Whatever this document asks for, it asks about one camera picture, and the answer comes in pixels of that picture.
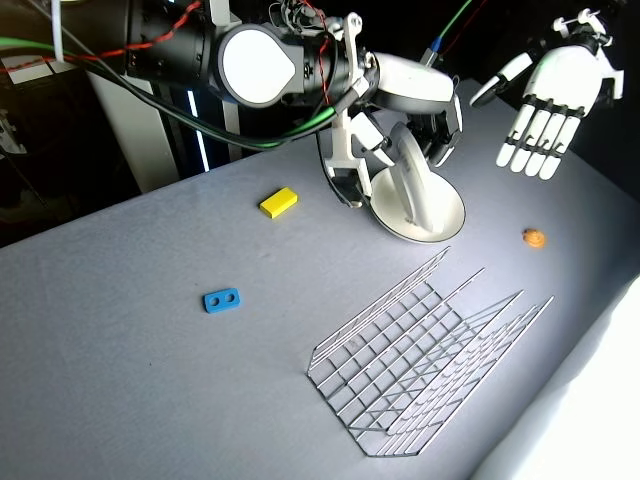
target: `metal wire rack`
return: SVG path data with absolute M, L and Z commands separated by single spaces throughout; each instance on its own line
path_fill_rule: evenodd
M 463 318 L 427 283 L 448 248 L 318 345 L 307 375 L 369 456 L 422 452 L 553 300 L 505 321 L 515 293 Z

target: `dish rack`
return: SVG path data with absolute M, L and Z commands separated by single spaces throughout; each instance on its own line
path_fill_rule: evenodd
M 365 454 L 418 455 L 553 301 L 505 319 L 519 291 L 463 318 L 427 279 L 435 255 L 314 350 L 307 376 Z

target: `white robotic hand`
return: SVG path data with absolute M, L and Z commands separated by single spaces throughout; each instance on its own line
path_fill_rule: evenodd
M 573 31 L 567 25 L 577 24 Z M 509 131 L 496 164 L 510 165 L 543 180 L 556 172 L 580 122 L 587 116 L 600 93 L 603 79 L 613 79 L 614 99 L 622 98 L 624 72 L 611 67 L 603 47 L 611 45 L 604 26 L 588 9 L 576 19 L 557 19 L 553 29 L 561 34 L 564 46 L 547 52 L 527 84 L 522 106 Z M 523 53 L 509 62 L 471 99 L 472 106 L 491 100 L 509 83 L 533 65 Z

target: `blue block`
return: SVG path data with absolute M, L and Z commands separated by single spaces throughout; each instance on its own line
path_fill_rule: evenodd
M 235 288 L 208 293 L 203 297 L 207 313 L 218 313 L 240 305 L 240 294 Z

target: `gray table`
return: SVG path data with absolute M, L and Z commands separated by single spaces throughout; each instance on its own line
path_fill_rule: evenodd
M 0 250 L 0 478 L 468 476 L 640 269 L 640 206 L 571 153 L 549 182 L 496 168 L 513 110 L 464 113 L 440 172 L 467 222 L 442 245 L 339 205 L 306 139 Z M 299 204 L 269 220 L 257 204 L 284 185 Z M 548 248 L 523 244 L 529 226 Z M 366 458 L 305 378 L 309 356 L 445 245 L 439 290 L 487 267 L 463 313 L 520 288 L 519 310 L 557 299 L 423 455 Z M 227 287 L 243 305 L 204 313 Z

